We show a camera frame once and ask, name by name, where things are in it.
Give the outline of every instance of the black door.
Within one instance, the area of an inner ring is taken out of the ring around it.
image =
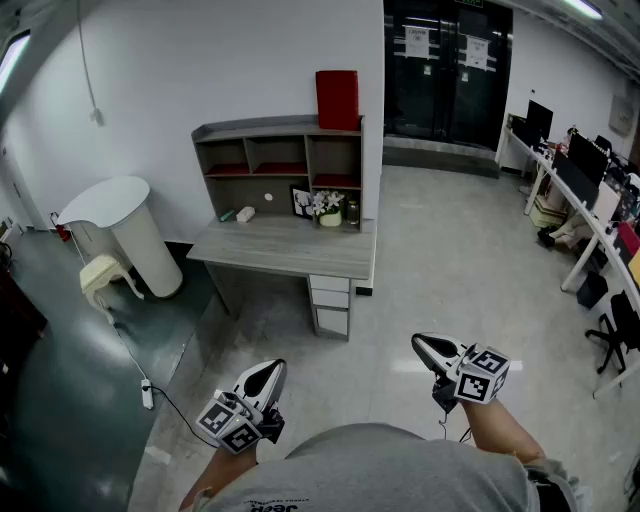
[[[496,150],[511,26],[493,4],[385,0],[386,133]]]

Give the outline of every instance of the white stool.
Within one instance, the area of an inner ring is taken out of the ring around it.
[[[107,301],[99,295],[98,301],[96,301],[95,296],[100,288],[107,286],[109,281],[116,276],[124,277],[136,297],[144,299],[144,295],[136,290],[136,285],[133,279],[131,279],[129,272],[124,269],[117,259],[109,254],[96,256],[80,271],[80,288],[82,288],[82,293],[87,297],[91,306],[107,317],[111,325],[115,322],[111,313],[107,311],[109,309]]]

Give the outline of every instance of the desk shelf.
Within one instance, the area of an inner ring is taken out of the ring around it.
[[[214,165],[207,174],[207,178],[228,178],[229,176],[251,176],[248,164],[218,164]]]
[[[191,136],[217,216],[244,206],[293,216],[292,187],[342,190],[359,201],[360,223],[324,228],[314,218],[313,226],[362,230],[364,117],[355,131],[321,129],[317,116],[285,116],[207,124]]]
[[[253,174],[260,176],[306,176],[306,162],[268,162],[260,164]]]
[[[360,190],[360,180],[357,176],[343,174],[317,174],[313,179],[314,189]]]

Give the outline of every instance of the doorway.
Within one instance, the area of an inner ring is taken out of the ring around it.
[[[385,0],[384,7],[385,133],[496,151],[512,11],[483,0]]]
[[[6,134],[0,134],[0,186],[4,189],[11,210],[17,217],[14,220],[18,224],[37,231],[47,231],[47,225],[27,189]]]

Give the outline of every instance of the flower pot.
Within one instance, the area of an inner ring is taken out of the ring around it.
[[[342,213],[338,210],[336,213],[327,213],[320,216],[320,224],[327,227],[336,227],[342,224]]]

